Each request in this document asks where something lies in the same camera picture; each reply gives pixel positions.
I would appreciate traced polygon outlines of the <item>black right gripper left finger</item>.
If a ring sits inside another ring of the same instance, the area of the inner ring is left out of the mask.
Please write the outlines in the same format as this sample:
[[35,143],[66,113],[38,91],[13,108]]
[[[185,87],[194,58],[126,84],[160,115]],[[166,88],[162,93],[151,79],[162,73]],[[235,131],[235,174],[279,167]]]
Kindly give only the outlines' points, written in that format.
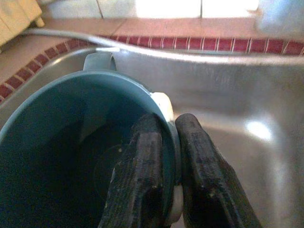
[[145,114],[114,166],[98,228],[163,228],[162,152],[161,121]]

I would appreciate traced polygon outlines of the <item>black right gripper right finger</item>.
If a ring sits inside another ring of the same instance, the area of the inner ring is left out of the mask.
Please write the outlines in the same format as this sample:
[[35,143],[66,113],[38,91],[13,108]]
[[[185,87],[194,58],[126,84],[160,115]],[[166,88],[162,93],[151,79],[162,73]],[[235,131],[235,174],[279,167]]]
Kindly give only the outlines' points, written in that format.
[[185,228],[261,228],[236,172],[193,114],[175,125],[180,139]]

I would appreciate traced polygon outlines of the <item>teal mug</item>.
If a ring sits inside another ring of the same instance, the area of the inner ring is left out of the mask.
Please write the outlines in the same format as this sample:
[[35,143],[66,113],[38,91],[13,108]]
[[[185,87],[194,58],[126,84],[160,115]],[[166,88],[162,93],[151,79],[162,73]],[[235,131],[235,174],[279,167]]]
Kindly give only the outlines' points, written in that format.
[[171,101],[116,69],[110,52],[36,91],[0,130],[0,228],[98,228],[115,164],[145,114],[162,124],[163,227],[182,213]]

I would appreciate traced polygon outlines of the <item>steel sink basin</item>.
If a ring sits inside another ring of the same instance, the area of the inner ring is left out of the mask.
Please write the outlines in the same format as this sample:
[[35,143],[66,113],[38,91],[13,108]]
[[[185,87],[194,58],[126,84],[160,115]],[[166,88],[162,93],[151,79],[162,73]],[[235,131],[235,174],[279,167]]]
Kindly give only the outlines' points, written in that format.
[[[35,65],[38,73],[0,107],[0,130],[27,98],[82,70],[95,52],[112,53],[119,73],[165,93],[174,124],[182,114],[197,118],[236,172],[261,228],[304,228],[304,63],[195,63],[87,47]],[[181,151],[179,166],[182,186]]]

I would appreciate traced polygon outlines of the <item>clear plastic mug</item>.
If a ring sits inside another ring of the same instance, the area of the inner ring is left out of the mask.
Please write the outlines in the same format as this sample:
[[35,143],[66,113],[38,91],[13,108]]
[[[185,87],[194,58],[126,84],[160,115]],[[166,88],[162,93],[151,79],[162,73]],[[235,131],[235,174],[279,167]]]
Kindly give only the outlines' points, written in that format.
[[266,33],[304,34],[304,0],[259,0],[256,27]]

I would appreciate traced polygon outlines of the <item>beige water ioniser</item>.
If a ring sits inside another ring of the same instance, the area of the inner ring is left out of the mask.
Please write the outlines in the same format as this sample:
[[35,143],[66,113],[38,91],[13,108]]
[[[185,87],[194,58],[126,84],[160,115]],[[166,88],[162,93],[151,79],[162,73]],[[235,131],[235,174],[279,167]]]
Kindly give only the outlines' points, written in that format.
[[32,22],[45,25],[37,0],[0,0],[0,47],[15,38]]

